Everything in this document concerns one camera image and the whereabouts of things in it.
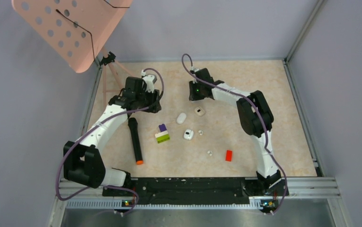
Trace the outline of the white earbud case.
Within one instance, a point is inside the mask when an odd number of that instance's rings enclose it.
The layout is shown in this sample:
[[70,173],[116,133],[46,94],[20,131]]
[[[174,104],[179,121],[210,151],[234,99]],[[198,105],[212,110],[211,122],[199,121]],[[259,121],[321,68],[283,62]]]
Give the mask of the white earbud case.
[[180,113],[178,117],[176,118],[177,124],[183,124],[186,120],[187,115],[185,113]]
[[191,129],[185,130],[185,132],[183,134],[183,138],[185,140],[192,140],[193,136],[194,136],[194,131]]

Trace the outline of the beige earbud case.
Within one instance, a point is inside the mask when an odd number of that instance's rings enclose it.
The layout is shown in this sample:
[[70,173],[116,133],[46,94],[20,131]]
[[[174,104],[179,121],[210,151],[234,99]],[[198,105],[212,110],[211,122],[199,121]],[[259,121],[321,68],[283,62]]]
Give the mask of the beige earbud case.
[[203,115],[205,115],[205,110],[202,108],[202,107],[200,107],[200,106],[198,106],[198,107],[196,107],[195,109],[194,109],[194,112],[198,115],[198,116],[203,116]]

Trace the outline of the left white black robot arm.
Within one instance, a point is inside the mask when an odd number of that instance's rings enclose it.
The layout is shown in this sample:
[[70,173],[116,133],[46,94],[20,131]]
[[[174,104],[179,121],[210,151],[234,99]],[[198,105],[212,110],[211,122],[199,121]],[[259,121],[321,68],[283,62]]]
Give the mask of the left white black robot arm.
[[76,142],[68,141],[64,146],[63,176],[66,180],[98,188],[114,186],[120,195],[127,195],[132,189],[131,181],[123,170],[106,168],[101,152],[115,133],[132,113],[144,111],[157,113],[161,110],[159,90],[154,84],[157,77],[152,74],[128,77],[120,94],[113,96],[100,118],[86,134]]

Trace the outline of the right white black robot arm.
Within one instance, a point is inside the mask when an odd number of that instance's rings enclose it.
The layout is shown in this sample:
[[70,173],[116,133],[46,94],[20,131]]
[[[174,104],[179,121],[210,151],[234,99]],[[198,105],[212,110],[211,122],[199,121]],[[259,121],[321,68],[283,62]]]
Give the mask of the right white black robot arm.
[[194,78],[189,82],[189,100],[199,101],[210,98],[235,107],[243,131],[250,136],[257,153],[258,190],[270,195],[282,180],[282,172],[274,158],[271,130],[274,122],[272,111],[259,90],[241,91],[214,80],[206,68],[189,71]]

